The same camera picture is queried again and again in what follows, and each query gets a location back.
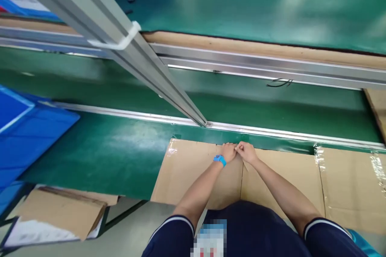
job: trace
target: aluminum rail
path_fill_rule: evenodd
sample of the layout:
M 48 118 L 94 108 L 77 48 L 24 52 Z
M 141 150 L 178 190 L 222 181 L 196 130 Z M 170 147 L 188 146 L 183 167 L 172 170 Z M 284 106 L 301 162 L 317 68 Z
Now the aluminum rail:
M 58 51 L 111 58 L 78 34 L 0 26 L 0 46 Z M 349 65 L 260 57 L 150 43 L 169 67 L 242 75 L 254 78 L 291 79 L 294 82 L 351 89 L 386 89 L 386 70 Z
M 58 107 L 68 109 L 68 110 L 77 110 L 83 112 L 91 112 L 97 114 L 105 114 L 111 116 L 119 116 L 125 118 L 133 118 L 138 120 L 145 121 L 155 121 L 169 124 L 178 124 L 178 125 L 187 125 L 187 126 L 197 126 L 192 120 L 188 118 L 180 118 L 175 116 L 165 116 L 160 114 L 150 114 L 143 112 L 134 112 L 129 110 L 118 110 L 113 108 L 102 108 L 97 106 L 87 106 L 81 104 L 69 104 L 64 102 L 55 102 L 55 105 Z M 234 131 L 238 133 L 247 133 L 252 135 L 265 135 L 271 137 L 280 137 L 285 139 L 295 139 L 301 141 L 310 141 L 314 143 L 324 143 L 330 145 L 343 145 L 349 147 L 357 147 L 363 149 L 371 149 L 376 151 L 384 151 L 386 149 L 383 143 L 374 143 L 368 141 L 359 141 L 353 139 L 343 139 L 336 137 L 320 136 L 320 135 L 311 135 L 306 133 L 294 133 L 289 131 L 281 131 L 268 128 L 258 128 L 253 126 L 242 126 L 237 124 L 228 124 L 222 122 L 208 122 L 208 128 L 221 130 L 221 131 Z
M 17 38 L 25 37 L 25 45 L 34 45 L 32 42 L 38 40 L 48 49 L 52 48 L 50 41 L 55 39 L 56 47 L 67 52 L 76 52 L 75 47 L 82 45 L 79 50 L 82 54 L 103 51 L 187 117 L 201 126 L 206 125 L 205 117 L 138 32 L 139 24 L 131 22 L 115 0 L 39 1 L 84 38 L 72 35 L 68 39 L 60 33 L 18 30 Z

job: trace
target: flattened cardboard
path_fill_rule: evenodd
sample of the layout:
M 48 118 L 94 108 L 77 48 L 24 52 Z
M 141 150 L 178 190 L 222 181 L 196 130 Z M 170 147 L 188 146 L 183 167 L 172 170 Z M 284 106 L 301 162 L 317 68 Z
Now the flattened cardboard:
M 98 224 L 106 203 L 52 188 L 34 189 L 21 205 L 23 221 L 37 220 L 68 230 L 82 241 Z
M 346 228 L 386 235 L 386 156 L 377 156 L 323 148 L 326 218 Z
M 382 133 L 383 142 L 386 143 L 386 91 L 365 89 L 365 94 Z
M 150 200 L 176 205 L 220 151 L 215 144 L 171 139 Z M 207 208 L 223 209 L 238 201 L 241 178 L 242 161 L 237 157 L 221 171 Z
M 298 188 L 324 216 L 319 166 L 313 155 L 255 149 L 257 156 Z M 248 163 L 242 173 L 241 199 L 271 208 L 287 218 L 257 171 Z

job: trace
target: cable clip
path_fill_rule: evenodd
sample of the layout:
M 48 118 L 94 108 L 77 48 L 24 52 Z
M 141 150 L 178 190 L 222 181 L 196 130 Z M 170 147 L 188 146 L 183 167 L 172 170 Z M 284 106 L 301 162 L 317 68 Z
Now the cable clip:
M 132 22 L 133 26 L 128 31 L 128 35 L 123 39 L 119 44 L 115 43 L 101 43 L 99 41 L 95 40 L 87 40 L 88 43 L 90 43 L 92 46 L 97 48 L 103 48 L 103 49 L 110 49 L 110 50 L 124 50 L 127 46 L 131 43 L 131 41 L 134 39 L 134 37 L 137 35 L 139 31 L 141 31 L 141 26 L 137 21 Z

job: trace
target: hand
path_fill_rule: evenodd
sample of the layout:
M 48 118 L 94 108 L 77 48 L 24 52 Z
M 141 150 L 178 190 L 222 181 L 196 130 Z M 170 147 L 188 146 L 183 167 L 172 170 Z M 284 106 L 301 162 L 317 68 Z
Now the hand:
M 227 163 L 233 160 L 236 156 L 236 151 L 234 150 L 235 147 L 236 144 L 233 143 L 222 144 L 221 155 L 224 157 Z
M 250 143 L 241 141 L 234 149 L 247 163 L 253 163 L 259 160 L 254 147 Z

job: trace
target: green work surface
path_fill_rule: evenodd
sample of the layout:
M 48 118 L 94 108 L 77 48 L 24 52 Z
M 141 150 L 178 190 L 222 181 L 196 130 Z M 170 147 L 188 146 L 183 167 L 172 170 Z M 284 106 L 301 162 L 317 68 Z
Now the green work surface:
M 144 31 L 386 54 L 386 0 L 117 0 Z
M 313 142 L 307 141 L 78 113 L 80 120 L 21 180 L 149 200 L 171 138 L 216 144 L 247 141 L 260 149 L 314 151 Z
M 0 84 L 56 101 L 184 117 L 112 60 L 0 48 Z M 362 91 L 170 69 L 209 121 L 382 142 Z

